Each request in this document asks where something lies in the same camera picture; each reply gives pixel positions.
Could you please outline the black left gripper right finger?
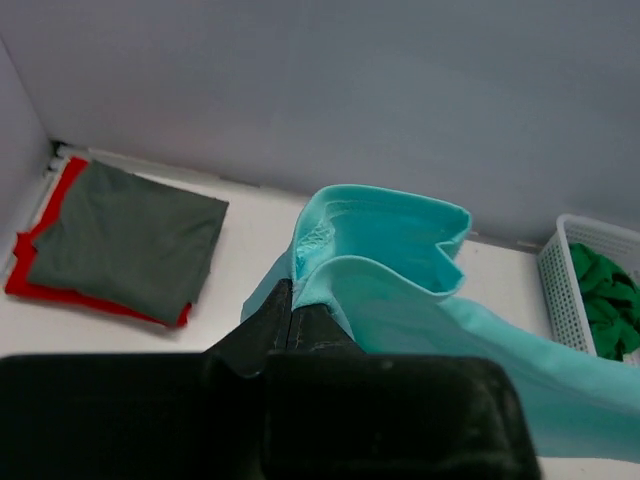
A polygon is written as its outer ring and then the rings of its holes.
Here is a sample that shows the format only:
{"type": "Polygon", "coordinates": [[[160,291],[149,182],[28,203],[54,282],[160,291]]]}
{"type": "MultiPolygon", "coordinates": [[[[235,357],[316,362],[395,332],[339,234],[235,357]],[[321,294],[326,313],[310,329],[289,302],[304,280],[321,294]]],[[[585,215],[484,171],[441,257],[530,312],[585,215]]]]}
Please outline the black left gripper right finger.
{"type": "Polygon", "coordinates": [[[519,397],[478,357],[365,353],[297,309],[263,372],[268,479],[538,479],[519,397]]]}

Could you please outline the teal t shirt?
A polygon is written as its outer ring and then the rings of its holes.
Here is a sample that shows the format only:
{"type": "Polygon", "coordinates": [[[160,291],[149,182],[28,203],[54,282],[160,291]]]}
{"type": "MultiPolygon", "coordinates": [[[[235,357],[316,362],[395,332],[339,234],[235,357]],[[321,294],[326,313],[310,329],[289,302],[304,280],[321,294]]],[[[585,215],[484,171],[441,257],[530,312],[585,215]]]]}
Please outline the teal t shirt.
{"type": "Polygon", "coordinates": [[[639,371],[521,330],[458,296],[470,213],[437,199],[333,185],[301,211],[288,249],[243,305],[289,279],[294,307],[323,304],[369,353],[469,355],[514,382],[544,457],[639,459],[639,371]]]}

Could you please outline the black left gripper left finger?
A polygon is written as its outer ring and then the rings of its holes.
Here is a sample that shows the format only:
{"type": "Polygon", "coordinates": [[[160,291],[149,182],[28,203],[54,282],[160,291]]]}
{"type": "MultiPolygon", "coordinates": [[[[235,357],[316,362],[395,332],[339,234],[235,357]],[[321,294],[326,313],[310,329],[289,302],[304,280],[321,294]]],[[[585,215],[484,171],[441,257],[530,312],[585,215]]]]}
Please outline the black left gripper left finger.
{"type": "Polygon", "coordinates": [[[292,287],[202,352],[1,361],[5,479],[258,479],[261,374],[285,346],[292,287]]]}

